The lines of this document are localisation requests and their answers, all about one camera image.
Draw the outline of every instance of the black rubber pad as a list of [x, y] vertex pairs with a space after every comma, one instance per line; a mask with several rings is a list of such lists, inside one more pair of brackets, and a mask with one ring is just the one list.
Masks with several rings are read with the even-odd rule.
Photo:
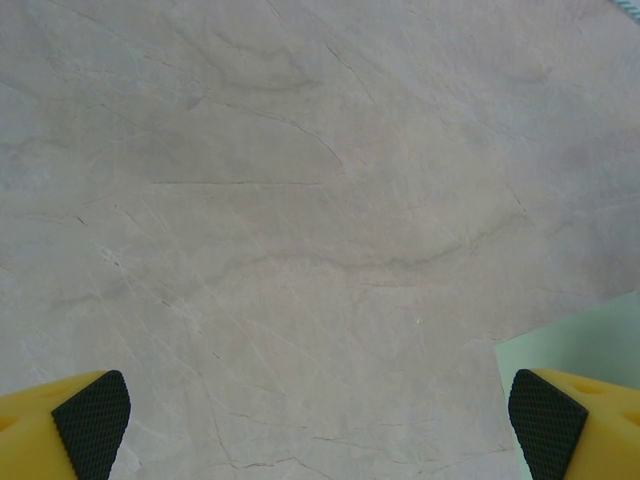
[[122, 374], [105, 373], [51, 412], [78, 480], [107, 480], [131, 402]]
[[533, 480], [562, 480], [589, 412], [530, 370], [516, 374], [509, 418]]

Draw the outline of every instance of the gray marble surface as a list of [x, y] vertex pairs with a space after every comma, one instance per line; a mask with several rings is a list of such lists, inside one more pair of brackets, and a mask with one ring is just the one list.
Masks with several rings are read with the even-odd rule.
[[500, 340], [632, 290], [605, 0], [1, 0], [0, 392], [121, 370], [112, 478], [515, 479]]

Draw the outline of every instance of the pale green surface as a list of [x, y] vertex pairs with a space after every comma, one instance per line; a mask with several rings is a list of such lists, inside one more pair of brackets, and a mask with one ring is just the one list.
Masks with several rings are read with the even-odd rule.
[[[521, 368], [553, 368], [640, 389], [640, 305], [635, 292], [496, 346], [505, 401]], [[514, 445], [523, 480], [531, 480]]]

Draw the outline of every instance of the textured black grip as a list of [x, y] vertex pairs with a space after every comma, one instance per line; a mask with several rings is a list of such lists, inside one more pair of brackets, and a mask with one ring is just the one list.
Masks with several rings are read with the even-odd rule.
[[122, 374], [105, 373], [51, 412], [78, 480], [107, 480], [129, 423]]
[[562, 480], [589, 412], [530, 370], [516, 374], [509, 418], [533, 480]]

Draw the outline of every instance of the marble floor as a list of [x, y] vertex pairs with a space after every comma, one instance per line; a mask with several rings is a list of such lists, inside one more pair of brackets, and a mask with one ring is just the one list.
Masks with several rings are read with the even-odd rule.
[[493, 347], [636, 288], [606, 0], [1, 0], [0, 392], [129, 479], [515, 479]]

